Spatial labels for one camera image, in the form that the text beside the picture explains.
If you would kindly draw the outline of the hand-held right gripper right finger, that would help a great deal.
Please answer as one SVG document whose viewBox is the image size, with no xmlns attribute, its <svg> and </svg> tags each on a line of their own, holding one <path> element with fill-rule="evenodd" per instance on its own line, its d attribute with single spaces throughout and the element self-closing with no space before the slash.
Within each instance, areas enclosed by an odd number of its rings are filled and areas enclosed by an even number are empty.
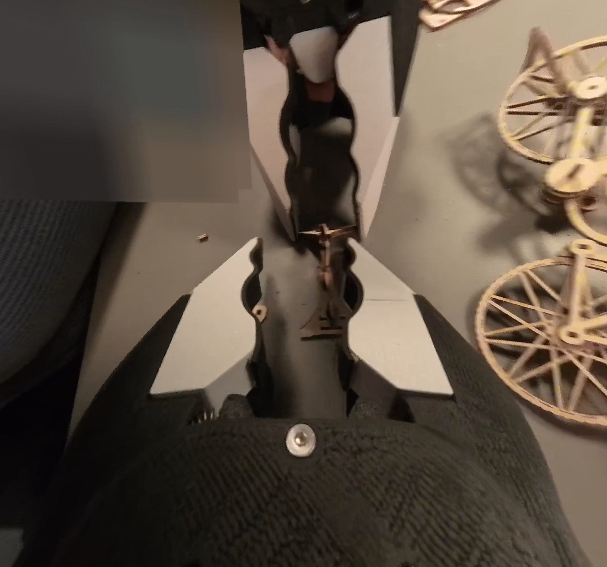
<svg viewBox="0 0 607 567">
<path fill-rule="evenodd" d="M 418 295 L 358 241 L 344 243 L 344 296 L 352 313 L 336 342 L 348 418 L 412 418 L 410 399 L 451 401 L 454 391 Z"/>
</svg>

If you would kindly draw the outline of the person's left hand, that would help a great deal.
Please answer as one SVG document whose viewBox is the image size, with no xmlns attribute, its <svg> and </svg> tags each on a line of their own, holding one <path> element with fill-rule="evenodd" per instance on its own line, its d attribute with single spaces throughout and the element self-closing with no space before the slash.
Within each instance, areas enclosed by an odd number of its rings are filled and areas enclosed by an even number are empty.
<svg viewBox="0 0 607 567">
<path fill-rule="evenodd" d="M 297 68 L 297 60 L 290 46 L 281 47 L 269 35 L 265 36 L 267 47 L 272 56 L 287 68 Z"/>
</svg>

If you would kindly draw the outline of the person's upper body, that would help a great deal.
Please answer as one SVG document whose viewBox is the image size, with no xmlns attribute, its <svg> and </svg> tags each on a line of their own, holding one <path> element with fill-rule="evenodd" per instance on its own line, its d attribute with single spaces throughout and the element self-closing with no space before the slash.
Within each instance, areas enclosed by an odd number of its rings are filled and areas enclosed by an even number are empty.
<svg viewBox="0 0 607 567">
<path fill-rule="evenodd" d="M 25 369 L 68 318 L 116 206 L 1 199 L 1 383 Z"/>
</svg>

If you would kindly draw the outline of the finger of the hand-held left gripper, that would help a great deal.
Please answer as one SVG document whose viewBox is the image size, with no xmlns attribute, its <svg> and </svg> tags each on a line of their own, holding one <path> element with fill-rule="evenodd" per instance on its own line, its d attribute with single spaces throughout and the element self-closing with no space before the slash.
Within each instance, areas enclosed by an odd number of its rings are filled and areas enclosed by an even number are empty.
<svg viewBox="0 0 607 567">
<path fill-rule="evenodd" d="M 359 174 L 356 198 L 361 237 L 365 239 L 380 201 L 399 126 L 390 17 L 355 28 L 339 53 L 339 82 L 353 109 L 351 153 Z"/>
<path fill-rule="evenodd" d="M 293 242 L 295 225 L 285 184 L 289 156 L 280 134 L 280 118 L 289 92 L 287 69 L 268 49 L 243 53 L 249 142 L 277 216 Z"/>
</svg>

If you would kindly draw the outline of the wooden bicycle model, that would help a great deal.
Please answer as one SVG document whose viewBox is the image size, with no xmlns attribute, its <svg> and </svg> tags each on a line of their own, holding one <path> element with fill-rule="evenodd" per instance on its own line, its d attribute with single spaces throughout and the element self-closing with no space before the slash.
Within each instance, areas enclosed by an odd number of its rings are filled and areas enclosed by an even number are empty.
<svg viewBox="0 0 607 567">
<path fill-rule="evenodd" d="M 495 280 L 475 312 L 477 346 L 498 378 L 539 411 L 606 431 L 606 37 L 557 49 L 529 32 L 497 131 L 512 153 L 545 166 L 540 197 L 579 234 L 552 258 Z"/>
</svg>

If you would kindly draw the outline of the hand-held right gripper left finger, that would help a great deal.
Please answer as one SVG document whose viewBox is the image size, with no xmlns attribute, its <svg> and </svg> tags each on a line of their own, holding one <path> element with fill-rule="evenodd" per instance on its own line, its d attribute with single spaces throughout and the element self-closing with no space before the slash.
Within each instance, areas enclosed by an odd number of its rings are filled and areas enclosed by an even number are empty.
<svg viewBox="0 0 607 567">
<path fill-rule="evenodd" d="M 263 242 L 254 237 L 202 281 L 187 305 L 151 385 L 152 396 L 196 393 L 205 407 L 267 388 L 262 322 Z"/>
</svg>

